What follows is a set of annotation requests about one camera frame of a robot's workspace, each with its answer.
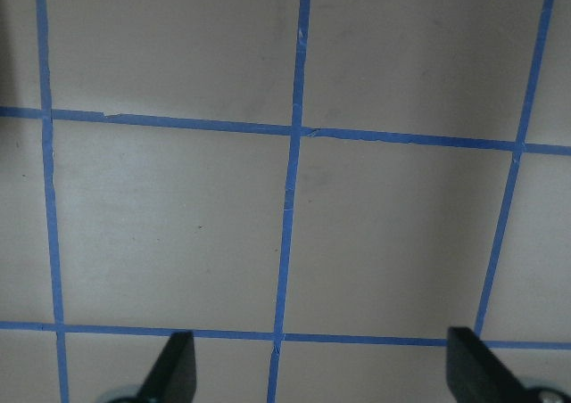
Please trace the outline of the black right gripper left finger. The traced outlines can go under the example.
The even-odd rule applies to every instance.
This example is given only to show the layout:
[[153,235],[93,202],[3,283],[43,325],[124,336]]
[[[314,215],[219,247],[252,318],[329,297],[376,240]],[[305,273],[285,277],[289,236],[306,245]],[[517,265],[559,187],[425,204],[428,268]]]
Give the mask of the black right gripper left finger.
[[194,335],[173,333],[139,389],[137,401],[191,403],[196,389]]

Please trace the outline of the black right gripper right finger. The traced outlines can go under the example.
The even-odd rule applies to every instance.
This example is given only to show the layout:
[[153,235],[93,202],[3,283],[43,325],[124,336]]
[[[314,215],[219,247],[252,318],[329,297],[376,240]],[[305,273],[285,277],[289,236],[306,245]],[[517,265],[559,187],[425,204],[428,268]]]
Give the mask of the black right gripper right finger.
[[459,403],[527,402],[525,386],[468,327],[450,327],[446,383]]

